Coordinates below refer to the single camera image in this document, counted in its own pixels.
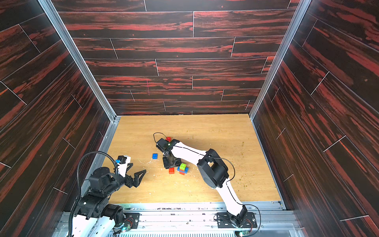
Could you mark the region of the green square lego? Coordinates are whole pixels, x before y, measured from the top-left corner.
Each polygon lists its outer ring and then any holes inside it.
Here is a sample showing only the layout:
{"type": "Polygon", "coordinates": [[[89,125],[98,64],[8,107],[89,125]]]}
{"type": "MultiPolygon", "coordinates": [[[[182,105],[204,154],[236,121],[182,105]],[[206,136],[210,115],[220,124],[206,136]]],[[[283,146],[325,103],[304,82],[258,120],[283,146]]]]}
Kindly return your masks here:
{"type": "Polygon", "coordinates": [[[185,171],[186,167],[187,167],[186,164],[181,164],[181,165],[179,166],[179,169],[180,169],[181,171],[185,171]]]}

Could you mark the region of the blue long lego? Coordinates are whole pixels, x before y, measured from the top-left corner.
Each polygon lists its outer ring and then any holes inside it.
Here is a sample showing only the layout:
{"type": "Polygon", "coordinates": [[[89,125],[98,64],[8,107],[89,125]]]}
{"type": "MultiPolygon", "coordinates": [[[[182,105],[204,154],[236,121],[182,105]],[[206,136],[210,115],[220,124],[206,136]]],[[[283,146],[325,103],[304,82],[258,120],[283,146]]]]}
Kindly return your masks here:
{"type": "Polygon", "coordinates": [[[180,169],[180,167],[177,167],[177,171],[180,172],[180,173],[182,173],[182,174],[187,174],[188,170],[189,170],[188,167],[186,167],[184,170],[180,169]]]}

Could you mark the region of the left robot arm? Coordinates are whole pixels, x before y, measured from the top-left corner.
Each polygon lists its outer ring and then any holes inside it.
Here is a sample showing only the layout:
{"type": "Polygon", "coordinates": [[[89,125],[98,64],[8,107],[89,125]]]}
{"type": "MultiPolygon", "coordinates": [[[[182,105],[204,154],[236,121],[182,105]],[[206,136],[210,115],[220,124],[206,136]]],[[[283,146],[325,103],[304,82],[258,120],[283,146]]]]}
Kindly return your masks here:
{"type": "Polygon", "coordinates": [[[121,187],[138,187],[146,170],[126,172],[133,164],[119,164],[124,175],[111,173],[108,167],[96,169],[89,177],[90,187],[74,204],[69,217],[68,237],[105,237],[111,230],[117,234],[132,228],[133,219],[124,214],[120,205],[110,204],[109,197],[121,187]]]}

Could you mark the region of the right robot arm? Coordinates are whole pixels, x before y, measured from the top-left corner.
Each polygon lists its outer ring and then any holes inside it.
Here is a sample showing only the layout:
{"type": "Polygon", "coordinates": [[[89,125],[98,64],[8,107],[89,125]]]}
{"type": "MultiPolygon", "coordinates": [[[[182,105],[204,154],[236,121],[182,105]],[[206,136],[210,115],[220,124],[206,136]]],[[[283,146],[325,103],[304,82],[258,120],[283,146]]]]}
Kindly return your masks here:
{"type": "Polygon", "coordinates": [[[163,153],[164,167],[170,169],[181,165],[185,160],[197,166],[203,181],[217,190],[227,209],[227,218],[233,226],[240,228],[247,216],[247,208],[239,200],[229,178],[229,168],[213,149],[198,150],[173,139],[170,142],[161,138],[156,147],[163,153]]]}

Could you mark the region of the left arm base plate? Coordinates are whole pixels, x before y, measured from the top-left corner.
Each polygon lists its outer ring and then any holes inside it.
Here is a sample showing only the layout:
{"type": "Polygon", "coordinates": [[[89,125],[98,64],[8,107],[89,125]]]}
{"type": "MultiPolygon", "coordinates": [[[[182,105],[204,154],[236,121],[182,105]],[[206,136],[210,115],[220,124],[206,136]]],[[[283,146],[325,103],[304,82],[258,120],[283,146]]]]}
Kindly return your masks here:
{"type": "Polygon", "coordinates": [[[138,212],[125,212],[124,220],[121,224],[115,225],[116,230],[126,228],[128,230],[137,229],[140,222],[141,213],[138,212]]]}

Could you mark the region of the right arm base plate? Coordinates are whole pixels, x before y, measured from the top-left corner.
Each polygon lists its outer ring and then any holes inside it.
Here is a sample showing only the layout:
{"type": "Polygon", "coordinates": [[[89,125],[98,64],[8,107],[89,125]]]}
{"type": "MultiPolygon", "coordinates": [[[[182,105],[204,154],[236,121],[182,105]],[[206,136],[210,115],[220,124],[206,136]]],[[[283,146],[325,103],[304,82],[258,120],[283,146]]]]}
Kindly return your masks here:
{"type": "Polygon", "coordinates": [[[214,216],[218,228],[257,228],[255,214],[247,212],[244,215],[234,216],[228,212],[218,212],[214,216]]]}

